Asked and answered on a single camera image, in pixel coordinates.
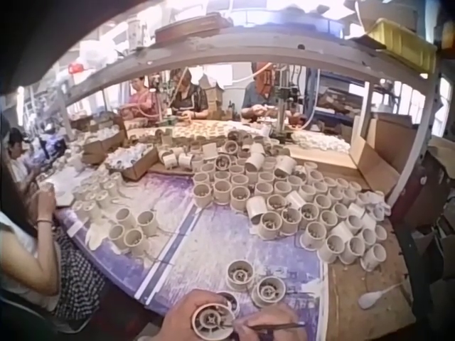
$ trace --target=white spoon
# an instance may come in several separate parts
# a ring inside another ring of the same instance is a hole
[[[373,291],[372,293],[364,293],[361,297],[359,297],[358,305],[364,310],[370,309],[371,307],[373,307],[376,304],[376,302],[382,297],[382,295],[388,293],[392,289],[395,289],[401,285],[402,285],[402,283],[398,283],[398,284],[395,284],[382,291]]]

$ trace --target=checkered skirt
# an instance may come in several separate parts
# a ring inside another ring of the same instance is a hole
[[[85,320],[100,307],[104,276],[76,249],[61,229],[55,234],[61,250],[60,298],[54,316],[66,321]]]

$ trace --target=yellow container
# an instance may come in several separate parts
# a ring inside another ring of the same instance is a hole
[[[434,72],[437,47],[407,28],[382,18],[366,34],[385,45],[387,50],[384,52],[414,70],[421,73]]]

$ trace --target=metal shelf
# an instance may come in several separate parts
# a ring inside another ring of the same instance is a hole
[[[427,80],[391,57],[351,40],[280,27],[227,28],[212,36],[155,44],[128,55],[70,88],[67,105],[111,85],[173,67],[270,61],[330,70],[358,80],[399,80],[425,93]]]

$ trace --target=woman in red shirt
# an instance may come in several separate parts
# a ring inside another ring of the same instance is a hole
[[[129,103],[120,107],[124,120],[147,118],[151,123],[159,120],[159,101],[155,92],[150,92],[144,84],[145,77],[134,78],[131,86],[136,93],[129,98]]]

